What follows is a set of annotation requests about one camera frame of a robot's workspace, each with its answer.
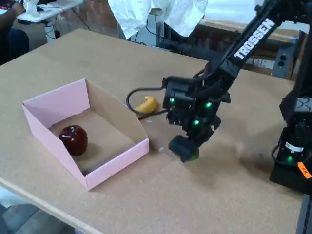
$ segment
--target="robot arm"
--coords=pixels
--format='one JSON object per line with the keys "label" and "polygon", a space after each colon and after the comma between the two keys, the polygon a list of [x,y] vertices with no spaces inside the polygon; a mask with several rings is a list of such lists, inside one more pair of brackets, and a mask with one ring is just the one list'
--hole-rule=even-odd
{"label": "robot arm", "polygon": [[170,150],[187,161],[198,158],[198,148],[221,124],[216,115],[221,102],[230,103],[229,88],[257,46],[284,21],[310,23],[308,0],[267,0],[257,6],[247,25],[221,61],[210,61],[194,78],[167,77],[163,108],[169,124],[182,126],[187,138],[176,136]]}

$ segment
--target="white desk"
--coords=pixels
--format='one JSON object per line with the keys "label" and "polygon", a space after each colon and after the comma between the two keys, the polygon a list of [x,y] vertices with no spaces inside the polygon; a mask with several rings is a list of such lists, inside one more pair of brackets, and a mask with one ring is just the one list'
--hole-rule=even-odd
{"label": "white desk", "polygon": [[[49,3],[47,5],[41,4],[38,5],[44,11],[40,11],[38,16],[32,16],[28,14],[27,12],[21,14],[18,16],[18,19],[29,21],[32,23],[39,23],[42,20],[46,20],[52,16],[56,16],[59,13],[66,11],[70,8],[73,8],[75,6],[78,6],[82,4],[83,0],[60,0],[56,2]],[[5,13],[6,10],[0,9],[0,14]]]}
{"label": "white desk", "polygon": [[[41,7],[43,11],[40,11],[38,16],[32,16],[31,14],[28,14],[27,12],[25,12],[19,15],[18,19],[32,22],[32,23],[40,23],[43,20],[47,20],[48,23],[45,24],[44,30],[46,32],[47,41],[50,42],[54,40],[55,34],[54,34],[53,24],[50,22],[49,19],[53,16],[57,16],[63,11],[71,9],[82,3],[83,3],[83,0],[59,0],[59,1],[51,2],[47,5],[41,4],[38,6]],[[0,14],[3,14],[5,12],[6,10],[0,9]]]}

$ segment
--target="yellow banana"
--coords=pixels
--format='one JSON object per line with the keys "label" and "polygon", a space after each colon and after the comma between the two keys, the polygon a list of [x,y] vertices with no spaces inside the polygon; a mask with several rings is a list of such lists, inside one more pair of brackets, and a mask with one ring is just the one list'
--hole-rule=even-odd
{"label": "yellow banana", "polygon": [[146,96],[145,97],[145,102],[136,107],[135,110],[136,111],[139,111],[139,112],[142,112],[142,113],[145,113],[145,114],[149,114],[149,113],[152,113],[153,111],[155,111],[158,107],[158,102],[156,100],[155,97],[151,97],[151,96]]}

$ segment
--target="white label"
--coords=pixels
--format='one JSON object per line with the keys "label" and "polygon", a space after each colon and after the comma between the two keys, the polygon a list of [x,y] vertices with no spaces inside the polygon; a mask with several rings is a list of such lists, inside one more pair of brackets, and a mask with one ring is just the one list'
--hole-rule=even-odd
{"label": "white label", "polygon": [[244,59],[246,55],[260,42],[260,40],[266,35],[269,30],[275,25],[273,21],[266,18],[258,29],[248,38],[248,41],[244,43],[242,47],[234,54],[235,57]]}
{"label": "white label", "polygon": [[304,148],[302,147],[295,147],[291,144],[289,144],[288,142],[286,142],[286,145],[285,145],[288,149],[292,150],[292,151],[295,151],[295,152],[302,152],[304,150]]}

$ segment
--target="box flap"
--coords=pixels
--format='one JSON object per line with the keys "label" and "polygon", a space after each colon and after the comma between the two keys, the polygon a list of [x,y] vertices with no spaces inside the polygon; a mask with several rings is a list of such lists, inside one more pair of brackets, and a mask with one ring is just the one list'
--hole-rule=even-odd
{"label": "box flap", "polygon": [[90,172],[86,175],[88,189],[90,190],[98,184],[104,182],[109,177],[116,174],[131,163],[137,161],[148,152],[149,140],[145,139],[131,149],[105,163],[103,166],[100,166],[99,168]]}
{"label": "box flap", "polygon": [[33,135],[87,188],[85,177],[67,152],[63,142],[43,126],[24,105],[22,107]]}
{"label": "box flap", "polygon": [[136,144],[147,139],[140,121],[128,107],[101,87],[86,81],[90,108],[106,119]]}
{"label": "box flap", "polygon": [[85,79],[23,102],[46,128],[90,108]]}

